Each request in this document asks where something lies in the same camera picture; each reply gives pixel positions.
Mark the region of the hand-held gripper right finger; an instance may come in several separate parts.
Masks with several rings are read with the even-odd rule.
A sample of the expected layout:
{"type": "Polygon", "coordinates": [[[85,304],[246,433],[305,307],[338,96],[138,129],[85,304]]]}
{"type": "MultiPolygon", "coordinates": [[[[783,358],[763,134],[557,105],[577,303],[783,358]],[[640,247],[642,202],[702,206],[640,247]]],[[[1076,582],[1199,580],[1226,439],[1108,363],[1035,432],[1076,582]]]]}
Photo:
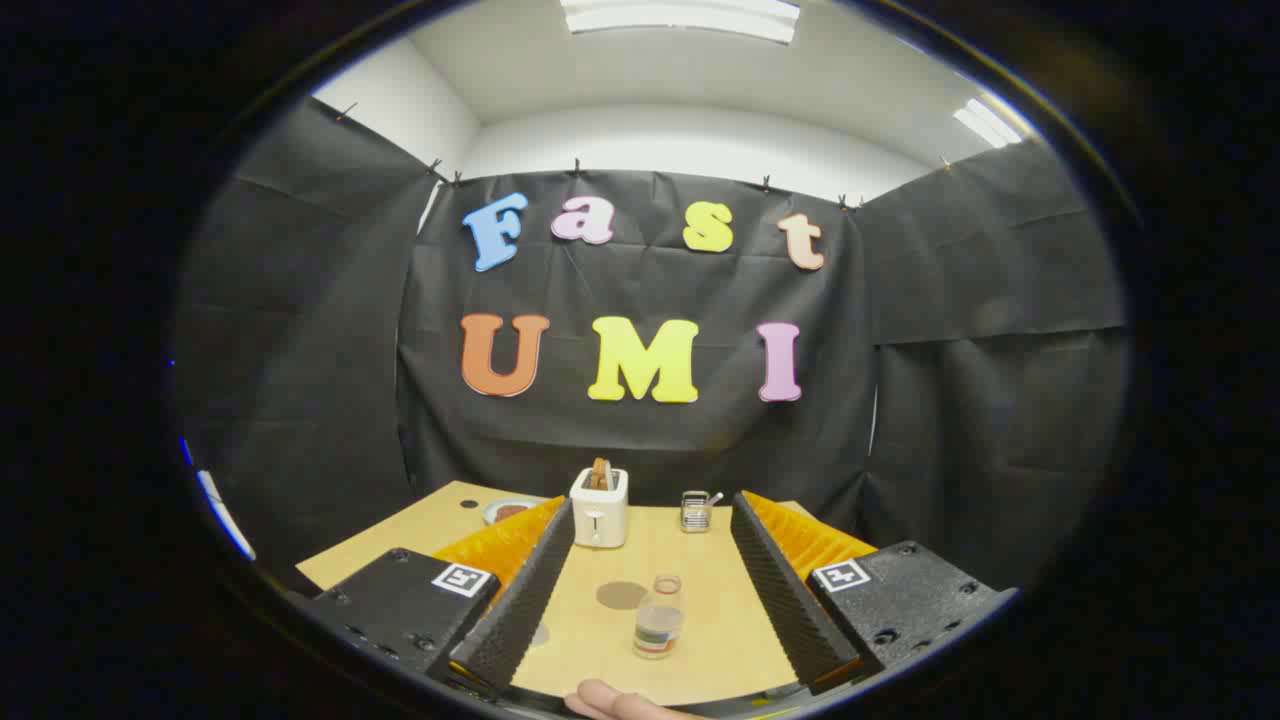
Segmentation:
{"type": "Polygon", "coordinates": [[[800,685],[814,694],[947,648],[1014,601],[916,541],[883,548],[751,492],[730,532],[800,685]]]}

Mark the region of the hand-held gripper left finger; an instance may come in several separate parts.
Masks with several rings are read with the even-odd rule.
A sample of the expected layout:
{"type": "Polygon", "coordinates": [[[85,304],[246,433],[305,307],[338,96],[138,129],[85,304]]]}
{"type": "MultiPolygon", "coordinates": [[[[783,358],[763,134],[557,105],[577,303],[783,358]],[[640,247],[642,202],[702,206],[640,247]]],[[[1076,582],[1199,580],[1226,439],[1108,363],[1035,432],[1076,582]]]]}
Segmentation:
{"type": "Polygon", "coordinates": [[[573,505],[550,498],[434,555],[385,551],[301,609],[374,661],[504,694],[573,543],[573,505]]]}

